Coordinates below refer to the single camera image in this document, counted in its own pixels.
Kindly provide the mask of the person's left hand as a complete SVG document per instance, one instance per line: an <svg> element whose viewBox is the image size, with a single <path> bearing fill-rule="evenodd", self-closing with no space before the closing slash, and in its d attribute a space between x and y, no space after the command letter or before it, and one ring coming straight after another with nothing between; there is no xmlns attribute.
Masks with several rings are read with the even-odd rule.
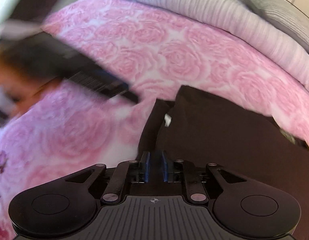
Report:
<svg viewBox="0 0 309 240"><path fill-rule="evenodd" d="M9 117L23 115L41 100L44 94L56 89L61 83L59 78L37 79L30 77L13 64L3 60L0 54L0 88L6 96L16 99L8 112Z"/></svg>

